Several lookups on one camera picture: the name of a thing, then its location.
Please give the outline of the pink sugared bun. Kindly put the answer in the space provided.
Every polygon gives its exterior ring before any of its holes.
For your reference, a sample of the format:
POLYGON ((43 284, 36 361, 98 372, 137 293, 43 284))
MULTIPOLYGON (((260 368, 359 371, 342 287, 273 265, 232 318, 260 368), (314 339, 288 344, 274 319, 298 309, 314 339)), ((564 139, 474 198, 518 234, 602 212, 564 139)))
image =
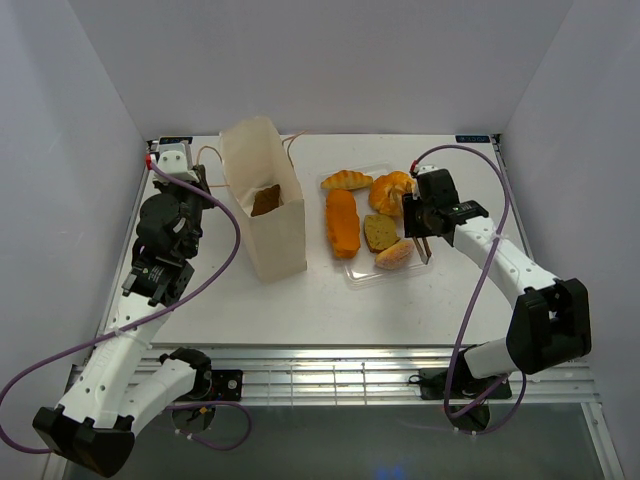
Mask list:
POLYGON ((376 256, 375 266, 383 270, 403 268, 411 259, 413 252, 414 244, 411 241, 400 240, 376 256))

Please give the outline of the long orange bread loaf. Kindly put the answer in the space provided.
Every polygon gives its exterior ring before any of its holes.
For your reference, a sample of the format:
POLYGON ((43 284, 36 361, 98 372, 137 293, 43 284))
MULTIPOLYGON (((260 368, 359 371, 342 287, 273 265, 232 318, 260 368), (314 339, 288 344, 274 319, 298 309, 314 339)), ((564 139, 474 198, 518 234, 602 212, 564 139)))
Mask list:
POLYGON ((351 259, 358 253, 360 220, 354 195, 347 190, 331 190, 325 207, 327 236, 334 255, 351 259))

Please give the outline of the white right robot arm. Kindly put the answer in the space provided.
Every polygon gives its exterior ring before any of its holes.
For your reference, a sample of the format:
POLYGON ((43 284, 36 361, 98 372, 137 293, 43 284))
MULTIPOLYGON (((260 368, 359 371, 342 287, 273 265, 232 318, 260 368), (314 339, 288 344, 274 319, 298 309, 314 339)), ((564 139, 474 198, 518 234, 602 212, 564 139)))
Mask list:
POLYGON ((460 201, 448 170, 422 167, 413 176, 416 190, 403 197, 406 236, 444 239, 481 269, 512 308, 504 337, 456 354, 450 368, 454 390, 474 397, 488 378, 531 375, 590 353, 586 286, 560 279, 502 238, 485 208, 460 201))

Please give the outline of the metal tongs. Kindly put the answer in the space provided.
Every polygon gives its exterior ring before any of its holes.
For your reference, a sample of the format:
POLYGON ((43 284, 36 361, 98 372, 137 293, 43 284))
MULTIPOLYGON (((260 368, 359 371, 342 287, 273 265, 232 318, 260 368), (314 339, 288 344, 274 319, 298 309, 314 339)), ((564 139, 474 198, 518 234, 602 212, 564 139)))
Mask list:
POLYGON ((419 255, 421 262, 424 265, 428 265, 432 257, 432 251, 431 251, 428 240, 423 237, 413 237, 412 241, 414 243, 415 249, 419 255))

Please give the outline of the white paper bag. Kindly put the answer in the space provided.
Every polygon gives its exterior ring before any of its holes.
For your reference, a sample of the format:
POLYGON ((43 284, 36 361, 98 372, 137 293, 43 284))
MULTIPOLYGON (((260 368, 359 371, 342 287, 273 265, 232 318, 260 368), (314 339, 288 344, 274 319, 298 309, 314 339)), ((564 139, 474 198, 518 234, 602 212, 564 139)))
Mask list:
POLYGON ((214 151, 257 277, 270 283, 305 271, 303 193, 272 121, 241 121, 220 134, 214 151))

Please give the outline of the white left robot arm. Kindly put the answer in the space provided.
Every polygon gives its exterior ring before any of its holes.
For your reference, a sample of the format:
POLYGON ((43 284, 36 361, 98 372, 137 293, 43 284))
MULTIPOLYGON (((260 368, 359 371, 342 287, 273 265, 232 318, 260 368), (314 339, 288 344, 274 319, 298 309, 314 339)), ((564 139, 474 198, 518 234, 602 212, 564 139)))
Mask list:
POLYGON ((51 450, 103 477, 129 458, 136 435, 169 403, 201 399, 212 387, 211 361, 179 348, 160 358, 160 369, 129 390, 143 354, 167 314, 144 325, 138 319, 175 305, 194 273, 189 261, 203 235, 202 213, 211 203, 193 174, 190 186, 155 180, 157 193, 139 212, 131 270, 110 325, 111 339, 93 351, 81 376, 55 407, 42 407, 33 427, 51 450))

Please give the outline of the dark brown bread piece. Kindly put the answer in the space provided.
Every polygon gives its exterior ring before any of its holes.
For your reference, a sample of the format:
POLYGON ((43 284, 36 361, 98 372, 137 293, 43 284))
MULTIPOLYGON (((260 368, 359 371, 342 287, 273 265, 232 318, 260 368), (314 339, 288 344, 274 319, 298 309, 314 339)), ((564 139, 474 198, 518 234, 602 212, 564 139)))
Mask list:
POLYGON ((281 187, 279 184, 261 189, 255 193, 251 216, 267 214, 282 205, 281 187))

